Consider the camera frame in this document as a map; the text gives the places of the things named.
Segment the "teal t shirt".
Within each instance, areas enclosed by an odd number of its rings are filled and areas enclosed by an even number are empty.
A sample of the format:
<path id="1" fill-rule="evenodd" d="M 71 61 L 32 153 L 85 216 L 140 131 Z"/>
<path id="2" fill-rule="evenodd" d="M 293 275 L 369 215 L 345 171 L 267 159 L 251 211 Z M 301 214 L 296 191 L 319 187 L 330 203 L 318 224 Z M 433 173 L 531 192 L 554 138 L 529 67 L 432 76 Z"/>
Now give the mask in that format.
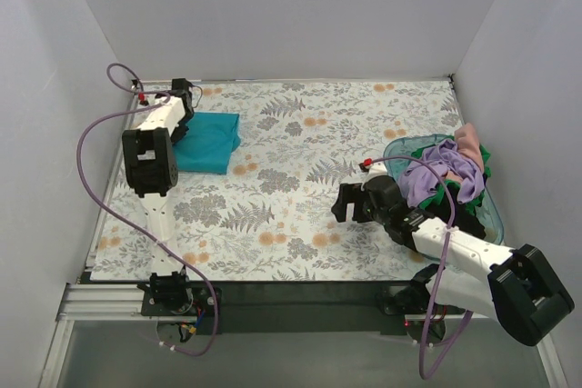
<path id="1" fill-rule="evenodd" d="M 231 154 L 241 144 L 239 121 L 234 113 L 195 113 L 186 136 L 173 146 L 178 171 L 226 174 Z"/>

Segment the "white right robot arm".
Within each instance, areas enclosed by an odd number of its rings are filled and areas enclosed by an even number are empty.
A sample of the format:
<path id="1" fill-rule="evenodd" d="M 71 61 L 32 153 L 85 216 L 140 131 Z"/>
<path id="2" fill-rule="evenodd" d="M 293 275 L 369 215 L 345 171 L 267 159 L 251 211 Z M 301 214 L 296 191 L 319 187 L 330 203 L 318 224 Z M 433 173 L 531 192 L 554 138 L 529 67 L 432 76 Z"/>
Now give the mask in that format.
<path id="1" fill-rule="evenodd" d="M 363 184 L 341 184 L 331 208 L 339 223 L 374 222 L 397 244 L 444 260 L 416 273 L 394 297 L 396 305 L 432 313 L 442 306 L 482 314 L 515 340 L 534 346 L 573 312 L 575 303 L 544 254 L 530 244 L 520 248 L 488 243 L 437 216 L 406 204 L 388 175 Z"/>

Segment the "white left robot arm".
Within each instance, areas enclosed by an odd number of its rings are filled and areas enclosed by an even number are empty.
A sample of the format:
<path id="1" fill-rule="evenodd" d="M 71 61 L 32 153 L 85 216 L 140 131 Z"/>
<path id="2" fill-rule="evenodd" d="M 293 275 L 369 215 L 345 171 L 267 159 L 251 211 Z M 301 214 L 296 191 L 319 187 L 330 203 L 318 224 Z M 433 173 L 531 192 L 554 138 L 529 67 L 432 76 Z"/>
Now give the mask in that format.
<path id="1" fill-rule="evenodd" d="M 177 252 L 176 221 L 169 195 L 178 182 L 173 146 L 186 136 L 187 123 L 194 115 L 192 88 L 185 78 L 174 79 L 170 100 L 166 103 L 162 94 L 151 98 L 150 103 L 161 106 L 149 112 L 136 128 L 122 134 L 127 184 L 142 205 L 146 230 L 156 239 L 146 290 L 153 303 L 175 315 L 187 313 L 194 302 L 187 287 L 186 268 L 166 252 Z"/>

